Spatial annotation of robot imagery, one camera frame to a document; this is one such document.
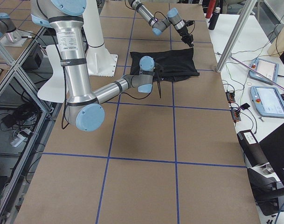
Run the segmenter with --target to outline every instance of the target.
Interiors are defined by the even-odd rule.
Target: sticker
[[[244,137],[248,141],[249,144],[255,144],[256,140],[254,139],[254,136],[252,135],[251,132],[245,132]]]
[[[74,31],[57,33],[60,51],[78,50],[76,34]]]

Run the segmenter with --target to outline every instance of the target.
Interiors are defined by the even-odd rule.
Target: folded black fabric
[[[194,49],[169,50],[165,52],[131,52],[132,67],[131,75],[139,74],[139,61],[144,56],[150,56],[156,63],[163,67],[160,74],[161,80],[178,82],[190,78],[191,76],[199,76],[199,72],[194,67],[193,56]]]

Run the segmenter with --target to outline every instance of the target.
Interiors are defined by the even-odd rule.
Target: red cylinder
[[[207,12],[206,12],[206,16],[205,16],[207,19],[210,19],[212,12],[213,12],[213,9],[215,7],[215,3],[216,3],[216,0],[210,0],[209,5],[208,5],[208,9],[207,9]]]

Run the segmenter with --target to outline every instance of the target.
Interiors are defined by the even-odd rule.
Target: white table
[[[238,15],[221,14],[219,16],[215,29],[209,31],[215,53],[223,52],[237,19],[238,19]],[[263,49],[259,49],[254,52],[240,52],[237,54],[233,54],[233,57],[239,59],[240,61],[247,61],[247,60],[253,60],[257,56],[261,55],[260,58],[278,63],[279,64],[278,74],[281,76],[284,76],[284,65],[282,61],[277,57],[265,56],[267,55],[267,49],[270,46],[269,40],[267,36],[265,35],[265,33],[263,32],[256,18],[251,15],[247,23],[245,24],[232,50],[232,53],[235,53],[238,51],[253,51],[258,48],[262,48],[263,46],[265,46]],[[218,61],[220,59],[220,55],[215,55],[215,56]],[[233,61],[232,59],[228,59],[228,62],[235,63],[235,61]],[[250,65],[250,63],[251,63],[250,61],[245,62],[245,64],[247,65]],[[245,83],[243,96],[242,96],[242,91],[237,91],[235,95],[235,99],[239,105],[248,103],[251,106],[249,109],[251,110],[251,112],[253,113],[257,121],[257,133],[255,134],[255,137],[258,141],[261,141],[268,134],[270,134],[273,130],[275,130],[277,127],[279,127],[281,124],[284,123],[284,119],[267,118],[267,117],[262,117],[264,121],[262,122],[262,120],[259,119],[260,115],[257,113],[255,106],[251,100],[250,93],[249,93],[249,89],[251,86],[253,85],[269,86],[269,85],[266,83],[251,79],[251,78],[247,78],[248,69],[246,69],[242,65],[227,63],[227,67],[228,69],[225,66],[221,72],[221,76],[223,80],[226,80],[229,84],[233,85],[236,90],[242,89],[242,86],[238,84],[237,82],[234,82],[230,78],[229,73],[231,73],[231,77],[234,80],[242,84]],[[284,87],[284,78],[278,77],[277,83]],[[250,114],[248,110],[243,111],[243,113],[247,114],[249,117],[253,119],[252,115]],[[245,115],[241,114],[241,119],[242,121],[237,122],[236,124],[236,133],[238,133],[241,130],[250,129],[252,126],[250,119],[247,118]],[[257,209],[259,211],[260,221],[262,224],[265,224],[268,219],[270,220],[275,219],[275,218],[272,218],[271,216],[267,216],[267,217],[264,216],[260,208],[257,208]],[[277,224],[284,224],[284,212],[280,214]]]

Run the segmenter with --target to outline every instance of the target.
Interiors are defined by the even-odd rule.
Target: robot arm
[[[21,39],[21,35],[17,31],[10,16],[6,13],[0,13],[0,38],[4,34],[10,42],[17,42]]]
[[[128,0],[130,6],[136,10],[152,27],[155,35],[160,35],[171,24],[175,27],[176,31],[181,36],[181,40],[189,47],[193,47],[193,35],[188,33],[188,26],[193,25],[193,21],[185,21],[181,18],[176,8],[172,8],[167,13],[167,18],[158,21],[149,10],[139,0]]]
[[[32,21],[56,31],[61,66],[67,73],[69,88],[65,118],[80,130],[94,131],[104,120],[100,104],[131,87],[138,87],[139,92],[151,92],[154,61],[144,57],[140,61],[139,76],[124,76],[92,91],[81,34],[85,8],[86,0],[31,0]]]

